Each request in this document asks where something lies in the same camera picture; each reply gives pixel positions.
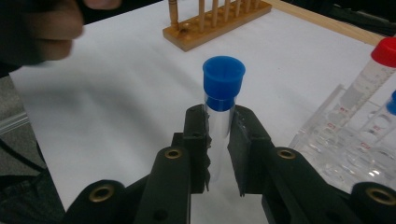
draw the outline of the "metal bolt hole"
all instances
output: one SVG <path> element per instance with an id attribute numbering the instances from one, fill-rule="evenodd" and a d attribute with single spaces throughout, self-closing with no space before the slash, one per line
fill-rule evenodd
<path id="1" fill-rule="evenodd" d="M 385 205 L 396 205 L 396 198 L 394 195 L 391 195 L 387 191 L 383 189 L 376 189 L 376 188 L 368 188 L 366 190 L 367 195 L 374 201 L 378 203 L 382 203 Z"/>
<path id="2" fill-rule="evenodd" d="M 91 191 L 90 201 L 93 203 L 101 203 L 111 198 L 114 194 L 114 187 L 112 185 L 102 185 Z"/>
<path id="3" fill-rule="evenodd" d="M 292 151 L 286 149 L 279 150 L 277 155 L 286 160 L 292 160 L 296 158 L 296 155 Z"/>
<path id="4" fill-rule="evenodd" d="M 169 149 L 165 152 L 165 157 L 168 159 L 177 159 L 181 157 L 181 151 L 179 149 Z"/>

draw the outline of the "blue rubber stopper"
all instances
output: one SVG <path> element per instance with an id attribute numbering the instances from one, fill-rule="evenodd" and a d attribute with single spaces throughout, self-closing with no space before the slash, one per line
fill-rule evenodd
<path id="1" fill-rule="evenodd" d="M 390 114 L 396 115 L 396 91 L 393 92 L 390 101 L 387 103 L 387 110 Z"/>
<path id="2" fill-rule="evenodd" d="M 245 66 L 235 58 L 217 56 L 204 63 L 206 104 L 215 111 L 227 111 L 241 90 Z"/>

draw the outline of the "test tube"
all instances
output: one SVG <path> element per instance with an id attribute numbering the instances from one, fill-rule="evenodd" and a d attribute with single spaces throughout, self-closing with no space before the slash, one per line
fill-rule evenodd
<path id="1" fill-rule="evenodd" d="M 245 66 L 228 56 L 217 56 L 204 63 L 205 111 L 211 138 L 210 182 L 219 179 L 221 155 L 227 147 L 235 99 L 242 85 Z"/>
<path id="2" fill-rule="evenodd" d="M 396 128 L 396 91 L 387 102 L 360 128 L 359 134 L 367 139 L 367 146 L 381 141 Z"/>
<path id="3" fill-rule="evenodd" d="M 334 144 L 340 128 L 349 122 L 365 102 L 396 72 L 396 37 L 382 39 L 354 82 L 340 97 L 338 104 L 327 115 L 324 127 L 318 130 L 319 143 L 332 139 Z"/>

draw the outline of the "white table surface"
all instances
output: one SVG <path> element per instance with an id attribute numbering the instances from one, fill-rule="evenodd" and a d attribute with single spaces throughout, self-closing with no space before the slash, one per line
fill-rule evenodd
<path id="1" fill-rule="evenodd" d="M 197 1 L 179 1 L 179 20 L 197 8 Z M 286 147 L 374 48 L 272 9 L 184 52 L 163 38 L 169 22 L 166 1 L 99 21 L 86 26 L 67 59 L 11 74 L 64 208 L 92 182 L 128 186 L 150 172 L 156 153 L 182 132 L 186 109 L 203 102 L 202 65 L 210 57 L 245 64 L 237 103 Z M 374 101 L 382 104 L 395 84 L 392 77 Z M 221 180 L 192 196 L 191 223 L 266 223 L 261 196 L 239 198 L 227 154 Z"/>

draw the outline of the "finger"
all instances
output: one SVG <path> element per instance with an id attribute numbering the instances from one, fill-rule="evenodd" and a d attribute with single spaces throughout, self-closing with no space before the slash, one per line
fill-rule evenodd
<path id="1" fill-rule="evenodd" d="M 121 0 L 84 0 L 84 2 L 92 9 L 114 9 L 121 4 Z"/>
<path id="2" fill-rule="evenodd" d="M 70 40 L 83 31 L 83 19 L 74 0 L 59 0 L 51 11 L 29 13 L 26 19 L 34 38 Z"/>
<path id="3" fill-rule="evenodd" d="M 37 40 L 36 44 L 45 61 L 61 60 L 69 56 L 72 50 L 71 40 Z"/>

